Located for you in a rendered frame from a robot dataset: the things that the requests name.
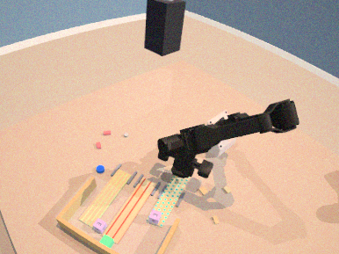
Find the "cream strip with teal polka dots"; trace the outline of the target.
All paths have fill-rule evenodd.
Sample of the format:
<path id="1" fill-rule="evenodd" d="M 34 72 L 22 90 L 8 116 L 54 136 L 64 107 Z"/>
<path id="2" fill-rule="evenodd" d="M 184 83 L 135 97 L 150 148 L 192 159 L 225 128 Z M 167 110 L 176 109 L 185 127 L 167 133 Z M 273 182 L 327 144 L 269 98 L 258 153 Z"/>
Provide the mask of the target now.
<path id="1" fill-rule="evenodd" d="M 171 212 L 173 207 L 176 205 L 180 193 L 184 189 L 188 179 L 189 177 L 180 178 L 179 176 L 174 175 L 155 206 L 161 208 L 164 211 Z"/>

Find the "blue round disc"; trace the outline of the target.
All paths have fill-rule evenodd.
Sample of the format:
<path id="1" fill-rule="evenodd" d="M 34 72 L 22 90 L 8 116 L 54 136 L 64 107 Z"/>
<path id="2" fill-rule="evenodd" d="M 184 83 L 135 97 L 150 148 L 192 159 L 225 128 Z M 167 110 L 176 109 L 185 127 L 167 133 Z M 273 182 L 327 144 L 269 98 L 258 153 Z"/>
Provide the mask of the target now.
<path id="1" fill-rule="evenodd" d="M 97 166 L 97 172 L 99 173 L 104 173 L 105 172 L 105 167 L 103 165 L 98 165 Z"/>

